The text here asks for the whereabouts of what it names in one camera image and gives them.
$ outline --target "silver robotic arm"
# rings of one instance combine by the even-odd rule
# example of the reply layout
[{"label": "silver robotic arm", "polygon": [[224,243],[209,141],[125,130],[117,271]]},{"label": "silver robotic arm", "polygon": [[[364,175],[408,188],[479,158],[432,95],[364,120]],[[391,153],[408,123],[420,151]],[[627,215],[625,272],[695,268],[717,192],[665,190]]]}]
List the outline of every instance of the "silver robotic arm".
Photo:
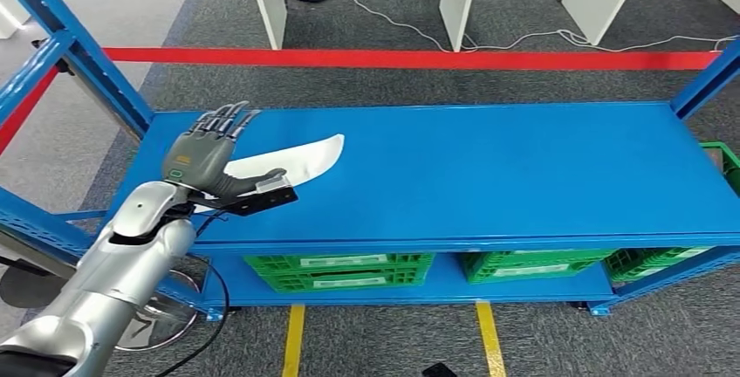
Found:
[{"label": "silver robotic arm", "polygon": [[[246,215],[244,206],[256,204],[240,202],[259,198],[263,184],[272,184],[268,192],[276,182],[278,188],[290,187],[282,169],[246,179],[223,172],[238,135],[257,114],[249,112],[235,122],[244,105],[206,113],[181,134],[163,162],[164,181],[136,188],[54,301],[0,342],[0,375],[102,375],[134,313],[194,242],[189,215],[195,203]],[[206,200],[203,192],[217,199]]]}]

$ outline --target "robot finger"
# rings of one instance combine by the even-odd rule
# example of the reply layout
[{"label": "robot finger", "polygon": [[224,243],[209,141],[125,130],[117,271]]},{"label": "robot finger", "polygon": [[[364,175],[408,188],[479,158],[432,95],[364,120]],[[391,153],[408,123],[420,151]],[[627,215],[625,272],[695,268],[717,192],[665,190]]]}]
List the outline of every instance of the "robot finger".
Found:
[{"label": "robot finger", "polygon": [[210,117],[211,115],[213,115],[213,113],[212,113],[212,112],[202,113],[202,114],[201,114],[201,116],[200,116],[200,117],[198,117],[198,119],[197,119],[197,120],[195,120],[195,122],[193,123],[193,125],[192,125],[192,126],[190,126],[190,128],[188,129],[188,133],[192,133],[192,132],[194,132],[194,131],[195,131],[195,130],[196,130],[196,129],[197,129],[198,127],[200,127],[200,126],[201,126],[201,124],[202,124],[203,122],[205,122],[205,121],[206,121],[206,120],[208,119],[208,117]]},{"label": "robot finger", "polygon": [[231,109],[231,107],[231,104],[227,104],[216,109],[216,113],[213,115],[213,118],[206,123],[205,131],[214,131],[216,126],[218,126],[218,124],[223,120],[223,116]]},{"label": "robot finger", "polygon": [[234,128],[231,131],[229,131],[228,137],[232,139],[233,141],[236,141],[236,139],[239,138],[239,135],[242,133],[242,131],[244,131],[244,128],[247,127],[247,124],[249,124],[250,121],[252,121],[261,112],[262,111],[258,109],[253,109],[249,111],[246,115],[244,115],[244,118],[242,118],[242,120],[237,122],[234,125]]},{"label": "robot finger", "polygon": [[218,125],[218,135],[225,135],[229,128],[234,124],[234,119],[247,104],[248,100],[243,100],[234,104],[231,109],[223,116],[223,122]]}]

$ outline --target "red stripe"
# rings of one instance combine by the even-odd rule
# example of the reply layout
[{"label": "red stripe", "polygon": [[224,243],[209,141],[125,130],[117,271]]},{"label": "red stripe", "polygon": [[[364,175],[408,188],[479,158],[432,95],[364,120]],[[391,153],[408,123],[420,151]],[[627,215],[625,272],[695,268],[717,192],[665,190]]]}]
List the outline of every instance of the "red stripe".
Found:
[{"label": "red stripe", "polygon": [[701,70],[714,52],[512,52],[106,48],[117,61],[450,70]]},{"label": "red stripe", "polygon": [[16,109],[10,113],[7,120],[0,125],[0,154],[5,151],[5,148],[8,147],[10,141],[13,140],[13,137],[23,125],[25,119],[28,118],[29,114],[31,114],[31,110],[36,106],[38,100],[41,99],[41,96],[44,95],[46,89],[49,88],[51,81],[54,80],[57,73],[58,71],[56,67],[53,67],[48,73],[46,73],[46,75],[41,78],[41,81],[38,82],[38,85],[28,93],[24,100],[16,106]]}]

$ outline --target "lower shelf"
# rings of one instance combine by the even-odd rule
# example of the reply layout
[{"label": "lower shelf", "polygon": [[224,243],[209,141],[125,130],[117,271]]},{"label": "lower shelf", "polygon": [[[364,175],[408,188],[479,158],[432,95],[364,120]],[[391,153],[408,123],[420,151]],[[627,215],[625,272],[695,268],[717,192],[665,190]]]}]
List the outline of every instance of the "lower shelf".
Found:
[{"label": "lower shelf", "polygon": [[[455,255],[440,253],[424,285],[281,294],[274,292],[239,256],[211,258],[226,280],[231,305],[399,305],[493,302],[597,301],[616,298],[602,263],[575,277],[468,284]],[[218,278],[206,276],[203,295],[209,306],[223,306]]]}]

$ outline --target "green plastic crate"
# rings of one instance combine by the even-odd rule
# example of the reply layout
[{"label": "green plastic crate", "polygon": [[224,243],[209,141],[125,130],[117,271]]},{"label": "green plastic crate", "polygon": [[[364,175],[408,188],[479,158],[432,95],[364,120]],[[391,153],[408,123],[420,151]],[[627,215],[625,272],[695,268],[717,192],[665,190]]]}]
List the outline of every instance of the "green plastic crate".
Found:
[{"label": "green plastic crate", "polygon": [[398,285],[421,285],[428,265],[402,265],[357,271],[290,271],[261,276],[277,292],[349,290]]},{"label": "green plastic crate", "polygon": [[599,261],[614,253],[614,249],[588,250],[510,250],[505,252],[470,252],[464,253],[466,264],[470,268],[492,266],[571,264],[574,262]]},{"label": "green plastic crate", "polygon": [[712,141],[708,143],[702,143],[702,147],[704,148],[719,148],[722,150],[723,154],[723,169],[722,173],[724,175],[724,179],[727,181],[727,183],[730,185],[730,187],[735,191],[735,193],[740,196],[740,159],[735,156],[734,153],[732,153],[732,150],[730,150],[729,147],[727,147],[726,144],[722,143],[721,141]]},{"label": "green plastic crate", "polygon": [[367,267],[429,266],[434,253],[380,253],[369,255],[307,255],[244,257],[257,274],[284,273],[287,271],[353,271]]},{"label": "green plastic crate", "polygon": [[732,153],[732,150],[730,148],[722,143],[721,141],[709,141],[706,143],[702,143],[702,147],[704,148],[719,148],[722,150],[723,153],[723,173],[728,173],[732,169],[740,168],[740,158],[735,156],[734,153]]},{"label": "green plastic crate", "polygon": [[612,281],[629,282],[654,274],[709,249],[711,248],[623,249],[608,257],[605,262]]},{"label": "green plastic crate", "polygon": [[533,278],[572,277],[598,261],[576,262],[572,264],[519,265],[483,267],[478,270],[465,270],[471,284],[495,283]]}]

